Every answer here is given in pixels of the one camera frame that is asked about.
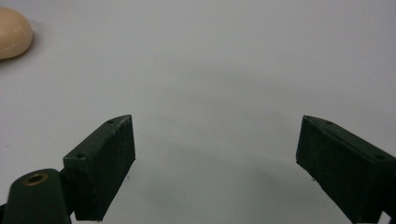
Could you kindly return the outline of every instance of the white surface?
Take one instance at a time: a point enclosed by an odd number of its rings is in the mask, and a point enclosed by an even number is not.
[[[1,203],[123,114],[137,161],[103,223],[349,223],[295,163],[304,114],[396,155],[393,0],[0,6],[35,32],[0,62]]]

